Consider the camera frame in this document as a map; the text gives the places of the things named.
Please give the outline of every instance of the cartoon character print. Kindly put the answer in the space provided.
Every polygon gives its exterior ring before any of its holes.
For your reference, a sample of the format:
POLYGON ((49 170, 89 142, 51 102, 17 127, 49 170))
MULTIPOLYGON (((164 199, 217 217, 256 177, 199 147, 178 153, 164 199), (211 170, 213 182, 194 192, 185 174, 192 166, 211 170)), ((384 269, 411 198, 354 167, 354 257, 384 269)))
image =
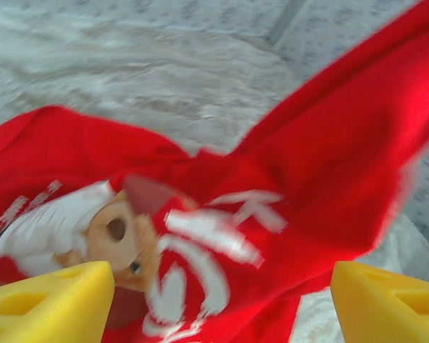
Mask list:
POLYGON ((22 214, 1 234, 0 257, 32 277, 88 261, 108 261, 117 286, 149 291, 160 266, 152 217, 177 195, 150 179, 130 175, 115 194, 108 182, 80 189, 22 214))

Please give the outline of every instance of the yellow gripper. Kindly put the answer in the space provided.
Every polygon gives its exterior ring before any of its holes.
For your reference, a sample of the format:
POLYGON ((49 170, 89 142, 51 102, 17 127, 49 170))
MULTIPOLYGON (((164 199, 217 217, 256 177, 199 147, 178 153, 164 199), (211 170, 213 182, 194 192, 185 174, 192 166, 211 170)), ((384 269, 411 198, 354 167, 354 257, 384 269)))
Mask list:
POLYGON ((114 293, 108 262, 0 287, 0 343, 99 343, 114 293))
POLYGON ((330 287, 345 343, 429 343, 429 282, 338 262, 330 287))

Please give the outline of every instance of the printed graphic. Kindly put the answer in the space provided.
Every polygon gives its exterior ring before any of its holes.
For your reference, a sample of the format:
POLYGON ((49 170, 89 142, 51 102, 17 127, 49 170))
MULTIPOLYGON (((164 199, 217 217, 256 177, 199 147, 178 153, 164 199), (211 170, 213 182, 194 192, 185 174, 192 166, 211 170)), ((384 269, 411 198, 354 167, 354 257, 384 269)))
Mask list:
POLYGON ((27 197, 21 195, 17 197, 6 211, 0 216, 0 233, 17 218, 20 212, 28 212, 43 204, 52 194, 57 192, 62 184, 58 180, 54 180, 49 186, 39 193, 30 202, 27 197))
MULTIPOLYGON (((51 185, 39 201, 60 187, 51 185)), ((270 234, 281 233, 287 222, 272 208, 280 201, 279 194, 249 190, 225 194, 201 209, 183 194, 130 175, 118 193, 109 182, 99 182, 40 206, 16 201, 10 207, 13 216, 10 210, 0 219, 6 224, 0 231, 0 257, 13 259, 29 277, 107 260, 118 286, 144 292, 149 312, 143 335, 161 343, 194 341, 232 296, 217 254, 259 269, 262 252, 240 228, 252 219, 270 234), (179 208, 166 208, 172 199, 179 200, 179 208), (223 204, 238 204, 238 210, 214 208, 223 204), (16 218, 18 205, 26 210, 16 218), (199 284, 199 300, 187 293, 188 280, 199 284), (192 317, 187 317, 189 304, 192 317)))

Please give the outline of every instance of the red t-shirt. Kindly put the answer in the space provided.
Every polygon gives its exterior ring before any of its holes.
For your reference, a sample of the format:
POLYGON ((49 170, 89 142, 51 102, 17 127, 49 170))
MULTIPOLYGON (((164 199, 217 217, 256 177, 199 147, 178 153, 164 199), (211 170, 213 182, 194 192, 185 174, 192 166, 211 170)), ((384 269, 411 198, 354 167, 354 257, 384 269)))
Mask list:
POLYGON ((0 280, 106 259, 113 306, 144 310, 104 342, 287 342, 300 297, 375 247, 427 142, 429 0, 226 156, 38 109, 0 126, 0 280))

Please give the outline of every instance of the red cloth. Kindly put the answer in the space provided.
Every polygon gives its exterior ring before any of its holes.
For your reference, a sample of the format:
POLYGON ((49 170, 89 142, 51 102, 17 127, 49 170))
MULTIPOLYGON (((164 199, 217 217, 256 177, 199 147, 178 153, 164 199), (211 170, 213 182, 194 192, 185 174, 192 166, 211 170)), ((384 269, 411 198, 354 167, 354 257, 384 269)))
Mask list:
MULTIPOLYGON (((279 194, 261 212, 264 220, 246 216, 238 225, 262 263, 211 249, 229 283, 227 306, 199 332, 171 342, 287 342, 300 296, 327 286, 336 261, 378 242, 401 171, 427 142, 429 0, 284 100, 227 156, 202 150, 191 158, 158 134, 57 106, 18 116, 0 126, 0 228, 45 189, 45 202, 109 178, 118 191, 130 172, 233 214, 260 204, 210 202, 249 190, 279 194), (275 225, 267 228, 270 211, 275 225)), ((160 233, 175 207, 169 202, 154 218, 160 233)), ((172 267, 169 258, 159 273, 172 267)), ((186 270, 188 289, 178 334, 196 319, 203 291, 185 260, 173 258, 186 270)), ((0 279, 22 277, 0 259, 0 279)), ((104 341, 165 342, 144 336, 142 322, 108 331, 104 341)))

